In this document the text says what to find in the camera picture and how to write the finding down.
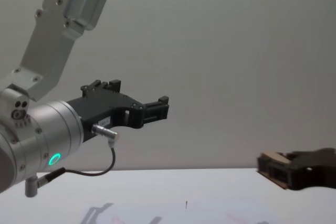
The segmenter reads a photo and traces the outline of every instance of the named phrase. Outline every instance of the white surface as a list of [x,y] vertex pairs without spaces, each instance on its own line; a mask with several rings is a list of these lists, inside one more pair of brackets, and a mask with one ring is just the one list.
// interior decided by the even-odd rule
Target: white surface
[[[0,77],[17,67],[43,0],[0,0]],[[335,0],[108,0],[78,39],[59,86],[96,79],[141,102],[171,98],[169,119],[119,129],[116,169],[255,166],[264,150],[336,147]],[[87,143],[67,167],[102,170]]]
[[0,195],[0,222],[80,224],[90,207],[106,203],[209,199],[261,202],[282,224],[334,224],[336,219],[336,190],[282,190],[254,169],[194,169],[118,171],[97,178],[67,174],[40,189],[33,199],[25,198],[24,184],[19,184]]

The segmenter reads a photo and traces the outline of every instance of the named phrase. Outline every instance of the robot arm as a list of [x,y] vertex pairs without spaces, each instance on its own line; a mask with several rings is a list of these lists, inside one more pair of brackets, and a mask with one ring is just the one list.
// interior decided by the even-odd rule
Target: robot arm
[[119,80],[83,86],[82,97],[34,108],[58,83],[72,46],[84,30],[92,30],[106,0],[44,0],[20,66],[0,81],[0,193],[26,180],[26,196],[70,170],[37,178],[36,173],[75,152],[83,142],[102,135],[114,155],[115,126],[135,129],[166,119],[168,97],[140,103],[120,93]]

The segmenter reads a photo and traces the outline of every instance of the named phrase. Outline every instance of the white table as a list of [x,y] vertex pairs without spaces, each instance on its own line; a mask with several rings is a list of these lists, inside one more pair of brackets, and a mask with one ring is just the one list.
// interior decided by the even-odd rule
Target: white table
[[24,183],[0,195],[0,223],[80,223],[104,203],[166,203],[244,197],[267,204],[284,224],[336,223],[336,190],[282,190],[254,169],[136,170],[101,177],[65,174],[32,199]]

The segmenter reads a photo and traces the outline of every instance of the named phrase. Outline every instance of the gray wall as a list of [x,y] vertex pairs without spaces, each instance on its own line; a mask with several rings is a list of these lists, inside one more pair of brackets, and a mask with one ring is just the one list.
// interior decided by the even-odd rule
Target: gray wall
[[[42,0],[0,0],[0,77],[20,61]],[[108,0],[42,101],[95,79],[139,101],[171,97],[169,119],[117,129],[117,169],[249,167],[263,150],[336,147],[335,0]],[[67,167],[103,169],[102,138]]]

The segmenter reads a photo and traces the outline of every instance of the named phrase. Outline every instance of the green led light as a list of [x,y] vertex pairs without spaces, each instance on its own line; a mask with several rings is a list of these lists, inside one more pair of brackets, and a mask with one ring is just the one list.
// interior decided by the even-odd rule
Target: green led light
[[60,153],[54,154],[49,160],[49,165],[55,165],[60,159],[61,159]]

